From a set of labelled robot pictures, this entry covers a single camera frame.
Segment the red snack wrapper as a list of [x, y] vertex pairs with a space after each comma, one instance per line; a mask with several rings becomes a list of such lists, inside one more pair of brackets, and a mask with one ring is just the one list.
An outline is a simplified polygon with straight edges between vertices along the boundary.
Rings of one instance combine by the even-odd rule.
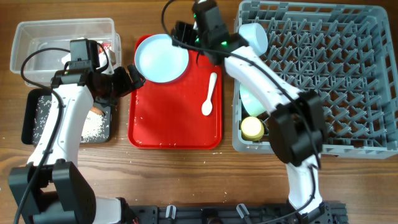
[[107, 55], [110, 60], [112, 60], [114, 56], [111, 44], [105, 42], [101, 43], [101, 46], [98, 47], [98, 53], [101, 60], [104, 59], [105, 55]]

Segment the white rice pile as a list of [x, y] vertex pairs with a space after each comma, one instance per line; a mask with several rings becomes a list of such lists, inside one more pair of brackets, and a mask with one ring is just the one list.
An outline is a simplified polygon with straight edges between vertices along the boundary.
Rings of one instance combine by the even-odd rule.
[[[51, 99], [51, 96], [39, 96], [36, 109], [34, 109], [32, 143], [35, 146], [39, 143], [43, 133], [52, 104]], [[83, 126], [81, 143], [102, 143], [109, 140], [112, 109], [109, 106], [104, 107], [98, 103], [94, 103], [94, 106], [101, 109], [104, 112], [104, 116], [99, 116], [89, 111]]]

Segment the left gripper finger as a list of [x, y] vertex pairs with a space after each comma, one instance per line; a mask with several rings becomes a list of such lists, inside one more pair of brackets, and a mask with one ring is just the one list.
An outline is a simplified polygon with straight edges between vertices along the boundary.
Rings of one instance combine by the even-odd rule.
[[127, 66], [131, 82], [133, 83], [134, 80], [137, 80], [138, 78], [141, 78], [141, 74], [138, 72], [136, 66], [134, 64], [130, 64]]
[[138, 78], [137, 80], [134, 80], [132, 83], [132, 90], [136, 91], [140, 89], [141, 87], [144, 86], [145, 82], [146, 82], [145, 78]]

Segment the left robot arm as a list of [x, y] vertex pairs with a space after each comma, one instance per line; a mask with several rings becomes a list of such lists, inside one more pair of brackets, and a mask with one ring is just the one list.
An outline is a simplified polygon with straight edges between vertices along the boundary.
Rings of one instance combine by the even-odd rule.
[[72, 40], [70, 60], [44, 87], [52, 104], [40, 141], [27, 164], [9, 174], [9, 187], [17, 203], [15, 222], [139, 221], [124, 198], [97, 197], [77, 167], [83, 126], [93, 104], [115, 104], [146, 81], [135, 65], [106, 74], [111, 64], [100, 63], [103, 50], [94, 40]]

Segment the mint green bowl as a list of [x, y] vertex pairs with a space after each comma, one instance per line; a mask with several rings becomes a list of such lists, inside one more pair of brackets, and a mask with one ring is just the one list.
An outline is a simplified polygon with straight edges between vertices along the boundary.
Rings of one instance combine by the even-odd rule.
[[239, 86], [239, 94], [248, 115], [257, 117], [266, 112], [261, 102], [243, 84]]

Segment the yellow plastic cup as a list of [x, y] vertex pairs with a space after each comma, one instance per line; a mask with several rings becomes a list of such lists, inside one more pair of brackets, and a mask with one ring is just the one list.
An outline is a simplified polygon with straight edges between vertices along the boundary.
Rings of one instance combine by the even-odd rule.
[[265, 132], [263, 123], [256, 117], [249, 116], [241, 122], [242, 138], [247, 141], [260, 140]]

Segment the white napkin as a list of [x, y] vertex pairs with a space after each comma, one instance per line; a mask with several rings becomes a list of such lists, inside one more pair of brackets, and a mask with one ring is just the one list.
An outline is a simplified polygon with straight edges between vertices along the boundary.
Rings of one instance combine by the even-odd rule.
[[62, 57], [61, 62], [65, 65], [71, 60], [71, 53], [67, 53], [66, 56]]

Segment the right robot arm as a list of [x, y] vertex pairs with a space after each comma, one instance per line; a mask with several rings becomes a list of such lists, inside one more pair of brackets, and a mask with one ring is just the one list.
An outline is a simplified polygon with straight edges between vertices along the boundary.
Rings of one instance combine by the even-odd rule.
[[314, 222], [326, 212], [318, 188], [320, 156], [328, 137], [320, 97], [288, 84], [261, 60], [268, 44], [260, 24], [244, 24], [230, 33], [215, 1], [194, 1], [192, 12], [195, 23], [177, 23], [169, 34], [172, 44], [223, 65], [259, 100], [269, 115], [271, 149], [287, 169], [288, 217]]

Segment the light blue rice bowl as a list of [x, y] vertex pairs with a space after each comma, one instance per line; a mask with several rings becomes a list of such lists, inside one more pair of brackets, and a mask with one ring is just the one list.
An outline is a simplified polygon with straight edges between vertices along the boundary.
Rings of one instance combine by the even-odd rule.
[[266, 53], [268, 49], [267, 33], [260, 24], [243, 24], [239, 27], [238, 33], [249, 42], [257, 56]]

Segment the brown bread stick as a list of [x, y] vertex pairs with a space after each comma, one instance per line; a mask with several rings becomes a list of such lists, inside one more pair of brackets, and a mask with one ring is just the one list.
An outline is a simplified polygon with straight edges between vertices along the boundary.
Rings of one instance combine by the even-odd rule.
[[104, 112], [103, 112], [101, 109], [99, 109], [99, 108], [97, 108], [97, 107], [95, 107], [95, 106], [93, 106], [93, 107], [90, 109], [90, 111], [93, 112], [93, 113], [95, 113], [95, 114], [97, 114], [97, 115], [99, 115], [99, 116], [104, 116]]

